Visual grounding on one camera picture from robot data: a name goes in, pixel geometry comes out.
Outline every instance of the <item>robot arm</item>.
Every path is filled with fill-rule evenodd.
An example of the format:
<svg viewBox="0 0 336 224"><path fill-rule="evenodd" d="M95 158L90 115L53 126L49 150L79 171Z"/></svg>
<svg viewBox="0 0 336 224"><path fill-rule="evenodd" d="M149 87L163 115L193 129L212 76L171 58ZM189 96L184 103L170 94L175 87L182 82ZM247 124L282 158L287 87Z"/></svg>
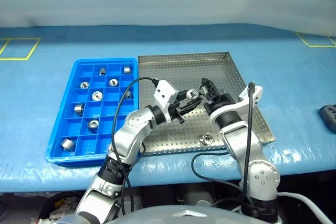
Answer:
<svg viewBox="0 0 336 224"><path fill-rule="evenodd" d="M235 103L228 93L219 94L214 84L207 79L202 79L202 89L207 98L204 107L209 115L209 120L219 127L224 145L236 160L238 170L244 177L248 131L248 89L246 87L239 95L238 103ZM260 100L262 90L260 86L255 87L253 106ZM262 144L252 131L247 194L252 198L255 206L242 205L242 212L267 222L277 222L276 199L279 183L280 175L277 168L266 159ZM243 180L240 182L240 186L243 187Z"/></svg>
<svg viewBox="0 0 336 224"><path fill-rule="evenodd" d="M131 112L122 128L114 135L114 143L123 164L120 167L112 144L98 173L95 174L89 188L80 201L75 214L92 223L106 223L117 215L120 204L117 198L121 194L124 174L136 160L143 140L162 123L178 119L183 123L182 115L196 108L202 98L195 90L179 92L165 80L157 83L154 93L154 105Z"/></svg>

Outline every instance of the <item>white cable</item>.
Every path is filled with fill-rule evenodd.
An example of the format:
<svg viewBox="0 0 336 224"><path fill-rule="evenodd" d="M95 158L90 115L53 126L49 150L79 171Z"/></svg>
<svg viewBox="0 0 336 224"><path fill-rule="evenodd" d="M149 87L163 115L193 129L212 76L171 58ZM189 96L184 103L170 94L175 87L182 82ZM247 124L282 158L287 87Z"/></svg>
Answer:
<svg viewBox="0 0 336 224"><path fill-rule="evenodd" d="M315 205L313 201L308 199L306 196L301 194L293 194L293 193L278 193L278 196L284 196L284 197L291 197L295 199L301 200L303 203L305 203L316 215L316 217L323 223L323 224L333 224L331 220L321 211L321 209Z"/></svg>
<svg viewBox="0 0 336 224"><path fill-rule="evenodd" d="M236 212L236 211L238 211L240 209L240 206L238 206L238 207L235 207L234 209L232 209L231 211L232 212Z"/></svg>

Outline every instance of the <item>perforated metal tray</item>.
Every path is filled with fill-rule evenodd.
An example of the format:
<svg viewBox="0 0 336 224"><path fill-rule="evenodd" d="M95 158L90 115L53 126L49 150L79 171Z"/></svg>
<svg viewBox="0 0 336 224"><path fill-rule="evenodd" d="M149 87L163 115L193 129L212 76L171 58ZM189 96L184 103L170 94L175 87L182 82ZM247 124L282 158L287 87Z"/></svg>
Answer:
<svg viewBox="0 0 336 224"><path fill-rule="evenodd" d="M178 90L198 89L202 78L214 82L219 91L230 93L238 102L238 95L245 83L228 52L185 55L139 56L139 77L155 77L167 80ZM154 88L151 82L139 85L140 107L153 104ZM169 125L159 125L144 141L146 154L180 153L198 150L222 149L223 141L219 129L211 125L201 103L194 111L183 116L184 124L178 120ZM257 107L253 114L253 131L263 144L275 141L267 123ZM203 146L199 139L204 133L211 133L214 141Z"/></svg>

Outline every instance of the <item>blue plastic sheet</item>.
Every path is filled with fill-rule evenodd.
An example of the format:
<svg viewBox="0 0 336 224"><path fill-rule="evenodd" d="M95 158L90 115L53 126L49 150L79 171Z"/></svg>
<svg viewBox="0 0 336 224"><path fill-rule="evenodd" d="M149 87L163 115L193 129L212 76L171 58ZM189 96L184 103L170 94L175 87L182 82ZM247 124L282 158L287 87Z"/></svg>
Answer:
<svg viewBox="0 0 336 224"><path fill-rule="evenodd" d="M277 139L264 151L280 173L335 169L336 135L318 113L336 103L333 47L308 47L293 32L256 25L3 28L4 37L41 41L28 61L0 61L0 192L86 189L98 171L65 168L45 159L72 65L79 58L229 51L245 82L264 87L258 105ZM305 38L315 45L334 45L326 37ZM24 46L8 49L12 57L30 51ZM131 183L200 182L190 169L194 155L144 157L131 172ZM240 178L228 155L199 157L195 166L205 176Z"/></svg>

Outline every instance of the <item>yellow tape line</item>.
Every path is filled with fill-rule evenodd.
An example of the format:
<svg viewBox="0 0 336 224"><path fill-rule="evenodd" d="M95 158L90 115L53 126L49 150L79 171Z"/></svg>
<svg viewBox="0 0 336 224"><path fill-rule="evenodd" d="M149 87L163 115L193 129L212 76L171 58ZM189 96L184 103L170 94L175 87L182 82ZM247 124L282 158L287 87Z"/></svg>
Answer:
<svg viewBox="0 0 336 224"><path fill-rule="evenodd" d="M8 43L10 42L10 39L8 39L6 41L6 43L2 46L2 48L0 49L0 54L2 54L3 50L5 50L5 48L7 47Z"/></svg>
<svg viewBox="0 0 336 224"><path fill-rule="evenodd" d="M336 47L336 43L330 37L327 37L327 38L329 38L331 42L334 43L334 45L311 45L308 42L306 42L306 40L298 32L295 32L295 33L303 41L303 43L308 47Z"/></svg>
<svg viewBox="0 0 336 224"><path fill-rule="evenodd" d="M33 52L35 51L37 45L39 44L41 38L1 38L0 40L6 40L6 43L3 45L3 47L0 49L0 55L1 53L5 50L5 48L7 47L8 43L11 41L11 40L36 40L36 43L33 45L33 47L31 48L29 54L27 55L26 58L0 58L0 61L3 61L3 60L28 60Z"/></svg>

